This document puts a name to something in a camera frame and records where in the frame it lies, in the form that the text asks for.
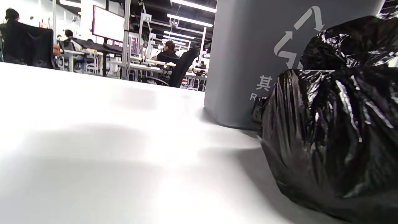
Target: screen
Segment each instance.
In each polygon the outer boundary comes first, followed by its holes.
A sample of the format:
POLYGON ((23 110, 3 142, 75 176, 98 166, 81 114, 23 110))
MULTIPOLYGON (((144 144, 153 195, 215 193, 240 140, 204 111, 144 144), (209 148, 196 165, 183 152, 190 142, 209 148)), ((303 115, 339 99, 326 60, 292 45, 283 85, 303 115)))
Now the screen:
POLYGON ((116 41, 123 41, 124 18, 103 8, 93 8, 92 34, 116 41))

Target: ceiling light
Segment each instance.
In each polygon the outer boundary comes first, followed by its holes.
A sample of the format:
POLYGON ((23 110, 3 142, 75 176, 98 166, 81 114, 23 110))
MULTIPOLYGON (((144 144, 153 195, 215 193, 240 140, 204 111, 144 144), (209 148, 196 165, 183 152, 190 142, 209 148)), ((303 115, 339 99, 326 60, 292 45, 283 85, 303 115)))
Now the ceiling light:
POLYGON ((189 6, 189 7, 193 7, 193 8, 198 8, 198 9, 202 9, 205 11, 209 11, 209 12, 217 12, 217 10, 215 8, 210 8, 210 7, 206 7, 206 6, 201 6, 192 2, 187 2, 184 0, 170 0, 171 2, 177 3, 177 4, 181 4, 181 5, 185 5, 185 6, 189 6))
POLYGON ((77 7, 77 8, 80 8, 80 5, 81 5, 79 2, 70 2, 70 1, 66 1, 66 0, 59 0, 59 3, 61 3, 62 5, 72 6, 72 7, 77 7))
POLYGON ((172 32, 169 32, 169 31, 165 31, 164 33, 167 33, 167 34, 169 34, 169 35, 174 35, 174 36, 185 37, 185 38, 189 38, 189 39, 195 39, 195 37, 191 37, 191 36, 187 36, 187 35, 182 35, 182 34, 179 34, 179 33, 172 33, 172 32))
POLYGON ((174 40, 179 40, 179 41, 184 41, 184 42, 190 42, 189 40, 184 40, 184 39, 180 39, 180 38, 176 38, 176 37, 170 37, 167 35, 163 35, 164 38, 168 38, 168 39, 174 39, 174 40))
MULTIPOLYGON (((163 43, 165 43, 165 42, 167 42, 167 41, 169 41, 169 40, 168 40, 168 39, 162 39, 162 42, 163 42, 163 43)), ((185 45, 185 43, 178 42, 178 41, 173 41, 173 43, 179 44, 179 45, 185 45)))
POLYGON ((167 17, 172 18, 172 19, 176 19, 176 20, 182 20, 182 21, 190 22, 190 23, 193 23, 193 24, 199 24, 199 25, 202 25, 202 26, 213 27, 212 24, 204 23, 204 22, 197 21, 197 20, 191 20, 191 19, 188 19, 188 18, 180 17, 180 16, 167 14, 167 17))

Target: person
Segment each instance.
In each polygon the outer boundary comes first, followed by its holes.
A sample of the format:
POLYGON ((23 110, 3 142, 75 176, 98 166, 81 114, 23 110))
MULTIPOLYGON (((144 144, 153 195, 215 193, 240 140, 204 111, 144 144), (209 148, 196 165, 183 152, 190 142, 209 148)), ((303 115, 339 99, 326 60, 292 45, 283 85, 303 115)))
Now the person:
POLYGON ((65 36, 67 38, 66 41, 70 41, 74 45, 75 50, 77 50, 77 51, 82 50, 82 47, 73 40, 74 37, 73 37, 72 30, 70 30, 70 29, 65 30, 65 36))
MULTIPOLYGON (((18 22, 20 19, 20 14, 12 8, 6 10, 6 18, 7 23, 16 21, 18 22)), ((4 49, 4 40, 7 33, 7 24, 0 24, 0 61, 3 61, 3 49, 4 49)))
POLYGON ((199 69, 206 69, 206 65, 205 65, 205 62, 204 61, 201 61, 200 62, 200 66, 195 66, 195 68, 199 68, 199 69))
POLYGON ((176 52, 174 51, 174 48, 176 45, 172 41, 167 41, 163 47, 163 51, 158 53, 157 56, 155 56, 153 59, 155 61, 162 61, 162 62, 172 62, 176 64, 177 60, 179 57, 176 55, 176 52))

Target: man in black shirt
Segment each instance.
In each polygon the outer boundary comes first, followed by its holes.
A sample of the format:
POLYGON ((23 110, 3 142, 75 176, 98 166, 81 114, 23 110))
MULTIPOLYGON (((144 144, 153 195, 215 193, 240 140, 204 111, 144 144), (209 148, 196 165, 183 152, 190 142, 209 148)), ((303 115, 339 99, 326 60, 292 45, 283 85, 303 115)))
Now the man in black shirt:
POLYGON ((164 45, 163 51, 158 53, 158 55, 153 59, 155 61, 163 61, 166 63, 172 62, 174 64, 177 64, 179 57, 176 55, 176 52, 174 51, 175 47, 176 46, 172 41, 167 41, 166 44, 164 45))

